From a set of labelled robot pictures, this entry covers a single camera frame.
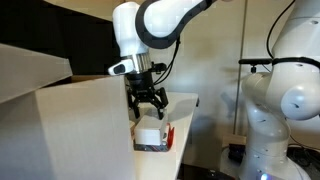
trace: cardboard box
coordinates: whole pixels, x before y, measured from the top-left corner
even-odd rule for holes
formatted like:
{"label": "cardboard box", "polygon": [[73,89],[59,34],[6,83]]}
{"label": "cardboard box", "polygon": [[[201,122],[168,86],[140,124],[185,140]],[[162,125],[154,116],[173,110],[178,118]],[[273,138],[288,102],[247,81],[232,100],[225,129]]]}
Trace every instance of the cardboard box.
{"label": "cardboard box", "polygon": [[67,59],[0,44],[0,104],[72,76]]}
{"label": "cardboard box", "polygon": [[134,180],[124,77],[0,104],[0,179]]}

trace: white wall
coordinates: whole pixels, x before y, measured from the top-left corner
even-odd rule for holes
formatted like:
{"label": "white wall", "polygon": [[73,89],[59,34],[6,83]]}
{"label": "white wall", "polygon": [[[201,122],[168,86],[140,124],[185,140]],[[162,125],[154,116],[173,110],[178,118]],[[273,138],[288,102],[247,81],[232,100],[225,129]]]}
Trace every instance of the white wall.
{"label": "white wall", "polygon": [[[194,18],[181,35],[172,73],[161,84],[167,91],[199,94],[184,157],[187,164],[218,167],[222,135],[232,133],[244,4],[219,1]],[[150,50],[154,61],[166,63],[173,51],[174,45]]]}
{"label": "white wall", "polygon": [[[268,31],[278,15],[291,3],[292,0],[248,0],[247,24],[245,29],[243,56],[245,58],[268,57],[265,41]],[[271,38],[271,47],[284,26],[292,8],[277,24]],[[240,110],[239,121],[246,123],[243,109]],[[309,121],[289,121],[292,135],[301,143],[320,147],[320,120],[318,117]]]}

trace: black ring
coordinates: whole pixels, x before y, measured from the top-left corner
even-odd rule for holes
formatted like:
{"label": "black ring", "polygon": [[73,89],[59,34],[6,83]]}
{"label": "black ring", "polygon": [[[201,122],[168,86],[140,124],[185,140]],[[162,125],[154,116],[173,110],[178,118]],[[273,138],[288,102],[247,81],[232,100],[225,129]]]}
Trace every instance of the black ring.
{"label": "black ring", "polygon": [[292,58],[281,58],[281,59],[274,59],[272,61],[272,66],[280,63],[286,63],[286,62],[299,62],[299,63],[306,63],[306,64],[311,64],[313,66],[316,66],[317,68],[320,69],[320,63],[318,61],[315,61],[310,58],[306,57],[292,57]]}

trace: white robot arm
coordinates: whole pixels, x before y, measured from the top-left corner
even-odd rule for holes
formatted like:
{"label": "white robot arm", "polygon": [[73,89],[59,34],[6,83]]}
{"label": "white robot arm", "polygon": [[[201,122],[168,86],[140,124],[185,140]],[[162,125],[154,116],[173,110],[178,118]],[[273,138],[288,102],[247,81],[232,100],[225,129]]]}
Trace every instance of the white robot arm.
{"label": "white robot arm", "polygon": [[[148,47],[172,45],[186,23],[213,2],[147,0],[141,6],[129,2],[117,7],[114,26],[123,60],[109,73],[127,74],[138,92],[153,88]],[[320,0],[296,0],[274,45],[272,72],[252,74],[242,82],[249,132],[239,178],[310,179],[286,156],[287,119],[307,120],[320,114],[319,49]]]}

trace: table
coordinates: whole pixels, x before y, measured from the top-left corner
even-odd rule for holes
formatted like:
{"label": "table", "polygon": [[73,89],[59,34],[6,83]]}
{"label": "table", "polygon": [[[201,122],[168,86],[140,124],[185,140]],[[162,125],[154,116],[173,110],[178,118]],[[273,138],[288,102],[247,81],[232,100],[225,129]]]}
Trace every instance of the table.
{"label": "table", "polygon": [[[168,122],[175,127],[173,145],[168,152],[135,151],[137,180],[175,180],[177,177],[198,95],[169,92],[167,96]],[[141,109],[151,107],[151,104],[140,105]]]}

